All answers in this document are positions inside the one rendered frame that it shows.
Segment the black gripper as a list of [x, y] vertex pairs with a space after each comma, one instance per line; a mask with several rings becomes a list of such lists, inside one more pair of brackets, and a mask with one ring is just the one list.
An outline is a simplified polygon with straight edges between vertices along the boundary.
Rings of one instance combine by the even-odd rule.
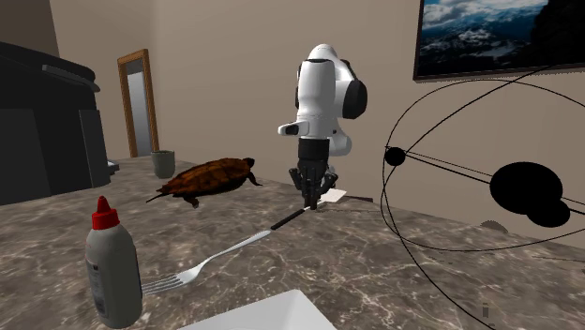
[[[335, 173], [325, 173], [329, 159], [328, 139], [298, 139], [298, 168], [289, 169], [289, 174], [297, 190], [301, 192], [304, 206], [315, 210], [321, 195], [338, 180]], [[315, 187], [312, 196], [311, 180], [303, 173], [314, 171], [316, 175], [324, 175], [322, 182]]]

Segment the white flat square object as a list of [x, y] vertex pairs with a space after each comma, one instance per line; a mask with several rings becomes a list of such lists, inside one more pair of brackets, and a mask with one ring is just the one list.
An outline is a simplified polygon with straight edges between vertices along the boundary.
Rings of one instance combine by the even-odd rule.
[[347, 191], [336, 188], [329, 188], [328, 191], [321, 195], [318, 204], [321, 203], [336, 203], [346, 195]]

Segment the brown turtle figure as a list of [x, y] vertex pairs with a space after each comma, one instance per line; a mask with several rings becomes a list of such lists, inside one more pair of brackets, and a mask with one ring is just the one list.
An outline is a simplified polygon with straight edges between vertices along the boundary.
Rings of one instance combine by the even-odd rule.
[[147, 202], [159, 197], [172, 196], [183, 199], [196, 209], [199, 207], [200, 197], [236, 190], [247, 180], [254, 186], [261, 187], [262, 184], [257, 182], [251, 171], [254, 164], [255, 159], [251, 157], [224, 157], [196, 165], [177, 174], [157, 190], [157, 196]]

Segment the white plate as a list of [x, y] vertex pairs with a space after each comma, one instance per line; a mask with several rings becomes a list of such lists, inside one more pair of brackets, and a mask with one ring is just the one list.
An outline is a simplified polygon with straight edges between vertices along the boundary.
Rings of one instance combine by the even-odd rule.
[[300, 291], [290, 290], [177, 330], [337, 330]]

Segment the grey cup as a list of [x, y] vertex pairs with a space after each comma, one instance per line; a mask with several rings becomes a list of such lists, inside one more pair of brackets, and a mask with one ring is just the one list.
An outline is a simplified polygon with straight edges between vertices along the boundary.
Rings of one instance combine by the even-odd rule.
[[155, 176], [160, 179], [172, 178], [175, 172], [173, 150], [157, 150], [151, 153]]

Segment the wooden framed mirror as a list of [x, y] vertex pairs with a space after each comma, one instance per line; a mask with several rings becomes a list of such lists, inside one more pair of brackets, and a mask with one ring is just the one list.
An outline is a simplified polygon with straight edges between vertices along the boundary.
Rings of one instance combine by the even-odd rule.
[[129, 153], [149, 156], [159, 149], [149, 52], [141, 49], [117, 59]]

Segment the grey bottle with red cap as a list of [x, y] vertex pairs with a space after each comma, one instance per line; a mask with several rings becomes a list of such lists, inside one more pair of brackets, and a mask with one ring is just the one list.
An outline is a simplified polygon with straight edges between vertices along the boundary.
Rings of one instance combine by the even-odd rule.
[[99, 319], [122, 329], [134, 324], [143, 312], [143, 292], [136, 248], [117, 211], [103, 196], [92, 214], [86, 237], [85, 262]]

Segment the black appliance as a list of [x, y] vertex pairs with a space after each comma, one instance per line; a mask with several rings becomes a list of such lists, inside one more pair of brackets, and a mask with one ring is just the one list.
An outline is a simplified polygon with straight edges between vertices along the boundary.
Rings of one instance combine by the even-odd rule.
[[95, 78], [0, 41], [0, 205], [109, 184]]

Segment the mountain landscape wall picture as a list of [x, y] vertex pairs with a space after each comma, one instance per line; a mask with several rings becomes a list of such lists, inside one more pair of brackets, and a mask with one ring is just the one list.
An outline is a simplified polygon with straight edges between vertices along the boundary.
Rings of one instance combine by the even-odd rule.
[[585, 0], [420, 0], [416, 81], [585, 70]]

